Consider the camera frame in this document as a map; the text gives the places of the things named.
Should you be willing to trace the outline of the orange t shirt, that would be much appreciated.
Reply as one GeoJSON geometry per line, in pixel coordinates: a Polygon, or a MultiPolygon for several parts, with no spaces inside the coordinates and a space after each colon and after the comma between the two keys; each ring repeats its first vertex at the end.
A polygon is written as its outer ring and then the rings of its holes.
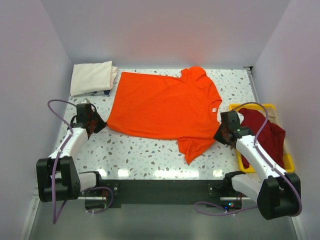
{"type": "Polygon", "coordinates": [[[106,123],[134,137],[176,140],[190,164],[214,144],[221,103],[199,66],[183,69],[180,77],[123,72],[106,123]]]}

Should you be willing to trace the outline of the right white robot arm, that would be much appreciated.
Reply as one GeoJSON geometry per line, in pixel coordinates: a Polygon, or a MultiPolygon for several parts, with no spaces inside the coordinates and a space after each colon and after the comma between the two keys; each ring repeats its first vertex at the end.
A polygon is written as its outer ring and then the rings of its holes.
{"type": "Polygon", "coordinates": [[[214,139],[240,152],[254,168],[259,180],[243,171],[225,174],[221,190],[230,197],[242,193],[256,202],[266,220],[284,216],[296,217],[302,212],[301,181],[297,174],[287,173],[264,150],[254,133],[241,126],[236,111],[220,114],[221,124],[214,139]]]}

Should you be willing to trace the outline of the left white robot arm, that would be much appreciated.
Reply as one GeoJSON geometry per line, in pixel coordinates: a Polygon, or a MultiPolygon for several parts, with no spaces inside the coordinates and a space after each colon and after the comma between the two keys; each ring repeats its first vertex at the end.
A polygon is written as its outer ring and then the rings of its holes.
{"type": "Polygon", "coordinates": [[[74,160],[91,135],[99,133],[107,124],[91,103],[76,106],[65,139],[47,158],[36,163],[38,195],[41,202],[76,200],[80,193],[87,191],[99,196],[104,184],[97,171],[79,173],[74,160]]]}

